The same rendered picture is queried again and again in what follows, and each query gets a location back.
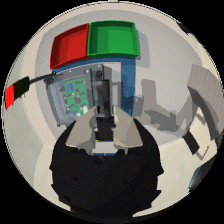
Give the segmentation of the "green bin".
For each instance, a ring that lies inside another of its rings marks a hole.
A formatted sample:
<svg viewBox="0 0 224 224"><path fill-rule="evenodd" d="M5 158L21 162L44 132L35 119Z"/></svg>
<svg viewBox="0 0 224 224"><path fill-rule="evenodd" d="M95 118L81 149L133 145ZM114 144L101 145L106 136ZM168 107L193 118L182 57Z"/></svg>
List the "green bin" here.
<svg viewBox="0 0 224 224"><path fill-rule="evenodd" d="M139 56L135 23L118 20L91 22L87 56L90 58Z"/></svg>

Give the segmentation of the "red bin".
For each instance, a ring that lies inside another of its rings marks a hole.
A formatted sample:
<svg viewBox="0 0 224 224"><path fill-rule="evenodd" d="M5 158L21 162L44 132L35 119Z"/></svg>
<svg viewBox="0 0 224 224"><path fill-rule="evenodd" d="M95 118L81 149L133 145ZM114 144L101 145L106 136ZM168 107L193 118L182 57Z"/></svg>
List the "red bin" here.
<svg viewBox="0 0 224 224"><path fill-rule="evenodd" d="M50 69L57 69L76 61L89 59L87 56L89 28L89 23L83 24L54 37Z"/></svg>

